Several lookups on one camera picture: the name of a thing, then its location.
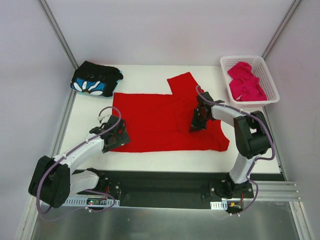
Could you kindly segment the red t shirt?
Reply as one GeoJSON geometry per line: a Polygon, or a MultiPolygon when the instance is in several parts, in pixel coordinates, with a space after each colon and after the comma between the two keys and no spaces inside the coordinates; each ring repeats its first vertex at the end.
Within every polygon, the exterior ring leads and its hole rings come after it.
{"type": "Polygon", "coordinates": [[[120,110],[130,138],[129,143],[115,151],[227,151],[230,141],[219,120],[209,121],[205,130],[189,131],[198,104],[198,83],[192,74],[183,73],[167,82],[171,94],[116,92],[113,95],[113,106],[120,110]]]}

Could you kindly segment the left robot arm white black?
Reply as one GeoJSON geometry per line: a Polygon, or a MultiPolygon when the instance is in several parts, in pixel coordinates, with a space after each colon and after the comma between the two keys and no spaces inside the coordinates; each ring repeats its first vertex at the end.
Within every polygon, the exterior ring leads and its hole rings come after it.
{"type": "Polygon", "coordinates": [[[42,156],[35,167],[28,193],[36,197],[43,180],[39,199],[50,207],[59,208],[70,195],[90,190],[94,194],[106,194],[108,182],[106,174],[95,168],[74,173],[80,165],[97,153],[107,153],[130,142],[126,121],[111,115],[107,122],[89,131],[84,143],[72,153],[62,153],[54,157],[42,156]]]}

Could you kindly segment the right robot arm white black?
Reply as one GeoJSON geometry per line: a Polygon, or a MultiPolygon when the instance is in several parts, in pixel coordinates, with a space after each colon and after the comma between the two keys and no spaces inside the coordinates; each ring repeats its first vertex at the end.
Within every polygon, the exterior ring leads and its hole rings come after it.
{"type": "Polygon", "coordinates": [[[234,128],[238,156],[233,168],[223,182],[214,187],[214,193],[226,199],[235,198],[251,186],[250,175],[258,160],[275,157],[274,143],[261,111],[247,113],[223,101],[214,101],[208,92],[196,97],[197,107],[193,110],[190,132],[205,132],[207,122],[218,120],[234,128]]]}

